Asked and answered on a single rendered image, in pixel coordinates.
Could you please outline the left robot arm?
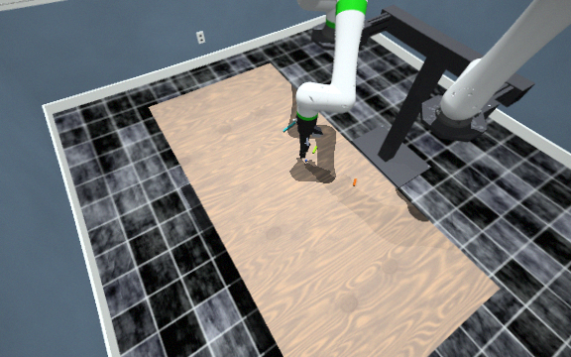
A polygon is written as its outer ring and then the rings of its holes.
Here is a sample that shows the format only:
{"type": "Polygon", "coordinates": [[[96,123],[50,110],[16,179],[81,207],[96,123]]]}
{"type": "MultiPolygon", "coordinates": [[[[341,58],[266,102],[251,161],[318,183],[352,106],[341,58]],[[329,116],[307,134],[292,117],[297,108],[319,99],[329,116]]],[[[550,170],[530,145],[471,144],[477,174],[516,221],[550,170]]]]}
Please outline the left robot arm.
{"type": "Polygon", "coordinates": [[[435,110],[437,119],[449,127],[467,127],[499,88],[570,24],[571,0],[533,0],[499,41],[472,61],[444,93],[435,110]]]}

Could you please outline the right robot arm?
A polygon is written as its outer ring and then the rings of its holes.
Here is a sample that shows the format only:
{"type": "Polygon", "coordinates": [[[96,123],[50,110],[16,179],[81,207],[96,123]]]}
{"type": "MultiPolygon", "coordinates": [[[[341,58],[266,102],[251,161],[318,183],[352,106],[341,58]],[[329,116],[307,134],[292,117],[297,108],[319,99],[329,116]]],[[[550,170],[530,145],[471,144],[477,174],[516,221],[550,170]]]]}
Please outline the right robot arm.
{"type": "Polygon", "coordinates": [[[323,135],[317,127],[318,111],[345,113],[356,101],[356,67],[368,0],[318,1],[298,5],[306,11],[326,12],[322,36],[335,41],[332,81],[330,85],[308,82],[296,93],[296,124],[302,129],[314,127],[312,137],[323,135]],[[354,86],[354,87],[353,87],[354,86]],[[297,102],[298,101],[298,102],[297,102]]]}

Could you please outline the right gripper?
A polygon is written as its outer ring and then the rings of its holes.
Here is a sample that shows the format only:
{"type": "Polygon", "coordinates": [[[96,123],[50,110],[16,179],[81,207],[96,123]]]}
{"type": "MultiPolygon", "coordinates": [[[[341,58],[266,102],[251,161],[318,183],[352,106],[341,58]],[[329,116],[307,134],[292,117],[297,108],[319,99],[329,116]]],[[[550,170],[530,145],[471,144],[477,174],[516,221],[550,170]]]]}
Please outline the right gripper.
{"type": "Polygon", "coordinates": [[[308,152],[310,143],[308,143],[310,135],[313,133],[314,127],[311,129],[302,129],[297,125],[297,131],[299,133],[299,143],[300,143],[300,158],[303,159],[308,152]],[[303,136],[302,136],[303,135],[303,136]]]}

